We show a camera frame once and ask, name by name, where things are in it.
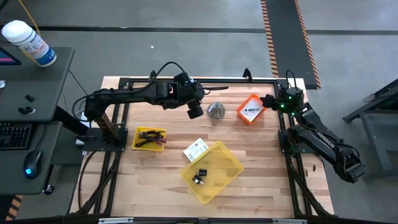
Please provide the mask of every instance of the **bottle label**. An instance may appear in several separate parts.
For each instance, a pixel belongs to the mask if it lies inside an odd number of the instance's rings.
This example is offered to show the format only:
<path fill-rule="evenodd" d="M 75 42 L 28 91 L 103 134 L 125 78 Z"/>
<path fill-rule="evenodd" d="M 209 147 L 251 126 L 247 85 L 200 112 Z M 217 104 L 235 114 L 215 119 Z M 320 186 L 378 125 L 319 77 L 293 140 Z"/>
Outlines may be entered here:
<path fill-rule="evenodd" d="M 39 65 L 46 65 L 55 57 L 54 50 L 37 34 L 29 43 L 20 45 L 18 48 L 29 54 L 31 59 L 35 60 Z"/>

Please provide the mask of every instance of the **yellow plastic bin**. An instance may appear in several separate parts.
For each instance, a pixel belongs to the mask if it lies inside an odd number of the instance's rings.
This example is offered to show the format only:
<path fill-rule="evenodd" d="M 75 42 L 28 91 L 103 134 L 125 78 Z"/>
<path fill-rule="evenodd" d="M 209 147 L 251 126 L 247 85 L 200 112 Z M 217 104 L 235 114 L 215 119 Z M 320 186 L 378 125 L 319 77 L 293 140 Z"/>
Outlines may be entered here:
<path fill-rule="evenodd" d="M 143 142 L 145 141 L 145 139 L 140 139 L 138 137 L 138 133 L 140 132 L 146 132 L 146 131 L 164 131 L 163 133 L 161 133 L 161 135 L 163 136 L 163 138 L 166 138 L 166 130 L 164 129 L 160 129 L 160 128 L 145 128 L 145 127 L 138 127 L 136 129 L 136 135 L 134 136 L 134 140 L 132 142 L 132 148 L 133 149 L 141 149 L 141 150 L 151 150 L 151 151 L 163 151 L 164 149 L 164 143 L 162 144 L 162 146 L 158 146 L 156 144 L 156 142 L 150 142 L 147 143 L 141 147 L 135 147 L 135 145 L 137 143 Z"/>
<path fill-rule="evenodd" d="M 199 169 L 207 169 L 207 176 L 202 176 L 203 185 L 192 180 Z M 207 204 L 242 171 L 242 163 L 221 141 L 217 141 L 181 170 L 180 175 L 200 202 Z"/>

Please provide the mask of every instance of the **black metal frame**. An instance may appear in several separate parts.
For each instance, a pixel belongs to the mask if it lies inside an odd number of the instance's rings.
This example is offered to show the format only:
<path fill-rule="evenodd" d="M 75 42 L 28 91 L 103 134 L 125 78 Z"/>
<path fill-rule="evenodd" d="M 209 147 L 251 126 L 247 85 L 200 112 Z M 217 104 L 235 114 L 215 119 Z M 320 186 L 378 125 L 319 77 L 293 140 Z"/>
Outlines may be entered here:
<path fill-rule="evenodd" d="M 170 78 L 158 78 L 159 80 L 170 80 Z M 275 95 L 278 95 L 279 84 L 276 79 L 273 78 L 253 78 L 248 69 L 245 70 L 244 78 L 196 78 L 196 81 L 202 83 L 253 83 L 253 84 L 272 84 L 275 89 Z M 121 78 L 119 81 L 119 88 L 123 88 L 125 85 L 132 86 L 134 82 L 148 82 L 147 78 Z M 129 104 L 124 105 L 123 116 L 121 126 L 126 127 L 126 121 L 128 116 Z M 119 113 L 119 105 L 115 105 L 113 111 L 112 122 L 115 123 Z M 278 111 L 280 131 L 284 130 L 285 121 L 283 114 Z M 289 117 L 290 126 L 294 125 L 294 120 Z M 116 179 L 118 177 L 118 169 L 121 158 L 121 152 L 115 152 L 115 157 L 111 168 L 108 170 L 109 158 L 112 152 L 105 152 L 103 161 L 103 167 L 100 176 L 100 185 L 95 190 L 90 199 L 85 203 L 83 208 L 76 213 L 67 214 L 64 217 L 49 217 L 49 218 L 35 218 L 28 220 L 14 220 L 13 223 L 98 223 L 99 218 L 111 218 L 111 210 L 113 206 L 114 191 L 116 188 Z M 294 217 L 298 220 L 308 220 L 309 223 L 378 223 L 364 220 L 351 220 L 338 218 L 337 216 L 330 215 L 326 212 L 320 203 L 317 202 L 311 191 L 308 189 L 305 174 L 303 170 L 303 163 L 300 154 L 293 153 L 285 150 L 285 160 L 287 164 L 287 173 L 289 178 L 290 193 L 292 196 L 292 205 L 294 209 Z M 298 170 L 295 169 L 292 156 L 296 158 Z M 106 184 L 111 181 L 109 186 L 109 194 L 106 202 L 105 210 L 103 213 L 100 212 L 101 201 L 103 196 L 103 189 Z M 295 183 L 303 191 L 305 214 L 303 214 L 299 207 L 299 200 L 297 197 L 297 189 Z M 91 207 L 94 205 L 94 214 L 87 214 Z M 312 208 L 318 213 L 318 216 L 312 215 Z M 198 224 L 207 223 L 277 223 L 282 222 L 284 219 L 271 219 L 271 218 L 165 218 L 165 217 L 130 217 L 134 220 L 134 223 L 148 223 L 148 222 L 192 222 Z"/>
<path fill-rule="evenodd" d="M 348 116 L 343 117 L 343 120 L 346 123 L 351 123 L 352 120 L 356 118 L 360 118 L 362 124 L 364 126 L 364 130 L 366 136 L 368 137 L 368 141 L 372 147 L 372 149 L 377 153 L 379 157 L 380 165 L 382 168 L 382 172 L 377 174 L 372 174 L 365 179 L 367 180 L 376 180 L 386 177 L 398 177 L 398 168 L 393 168 L 390 158 L 387 154 L 387 151 L 383 148 L 377 147 L 375 143 L 375 136 L 373 135 L 371 129 L 369 128 L 369 114 L 379 113 L 379 114 L 389 114 L 395 113 L 397 114 L 397 106 L 393 109 L 391 108 L 383 108 L 383 106 L 398 98 L 398 79 L 394 80 L 390 84 L 381 88 L 377 92 L 370 94 L 365 100 L 368 100 L 369 103 L 360 107 L 359 109 L 353 111 Z"/>

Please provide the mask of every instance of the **orange container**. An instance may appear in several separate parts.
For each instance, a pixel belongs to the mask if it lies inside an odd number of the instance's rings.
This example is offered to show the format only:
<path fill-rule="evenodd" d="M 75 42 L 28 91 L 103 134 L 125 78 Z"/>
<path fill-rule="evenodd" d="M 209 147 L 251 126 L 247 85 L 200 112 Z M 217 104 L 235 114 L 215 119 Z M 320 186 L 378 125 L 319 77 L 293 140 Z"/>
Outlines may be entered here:
<path fill-rule="evenodd" d="M 256 113 L 254 116 L 256 116 L 256 117 L 254 119 L 251 119 L 250 116 L 248 116 L 244 112 L 245 108 L 247 108 L 247 107 L 259 109 L 258 114 L 257 114 L 257 111 L 255 111 Z M 266 109 L 267 108 L 262 106 L 262 101 L 260 100 L 260 98 L 256 95 L 252 94 L 251 96 L 249 96 L 249 98 L 247 100 L 245 100 L 243 102 L 243 104 L 241 106 L 239 106 L 236 109 L 236 113 L 247 124 L 253 124 L 258 119 L 258 117 L 260 117 L 265 112 Z"/>

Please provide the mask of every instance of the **wooden workbench surface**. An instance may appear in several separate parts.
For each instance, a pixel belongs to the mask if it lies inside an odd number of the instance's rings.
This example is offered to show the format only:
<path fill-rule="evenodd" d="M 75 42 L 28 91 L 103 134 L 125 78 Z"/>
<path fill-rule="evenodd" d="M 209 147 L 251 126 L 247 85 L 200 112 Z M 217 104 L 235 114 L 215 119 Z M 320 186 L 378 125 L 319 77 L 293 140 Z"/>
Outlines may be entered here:
<path fill-rule="evenodd" d="M 102 88 L 117 88 L 119 78 L 104 77 Z M 119 168 L 112 216 L 294 216 L 285 157 L 279 149 L 277 113 L 266 110 L 263 117 L 249 126 L 238 118 L 235 112 L 251 94 L 274 94 L 273 85 L 225 85 L 229 86 L 228 90 L 212 91 L 204 97 L 202 108 L 205 114 L 193 120 L 188 117 L 187 106 L 164 111 L 160 106 L 147 103 L 130 105 L 127 119 L 129 137 Z M 226 108 L 225 116 L 221 120 L 210 119 L 205 111 L 208 105 L 215 101 L 221 102 Z M 107 109 L 109 117 L 112 116 L 112 111 L 113 107 L 110 106 Z M 165 149 L 162 152 L 133 150 L 132 140 L 138 126 L 166 129 Z M 244 166 L 243 172 L 206 205 L 200 203 L 179 176 L 181 169 L 189 164 L 182 151 L 198 138 L 202 138 L 209 146 L 217 140 L 222 141 Z M 103 153 L 96 153 L 86 168 L 81 190 L 82 203 L 98 185 L 103 156 Z M 322 162 L 317 156 L 304 154 L 303 165 L 304 169 L 308 170 L 308 187 L 326 210 L 333 213 Z M 313 165 L 316 165 L 315 172 L 312 171 Z M 103 207 L 106 204 L 105 200 L 106 198 L 103 199 Z M 70 211 L 75 210 L 76 192 Z"/>

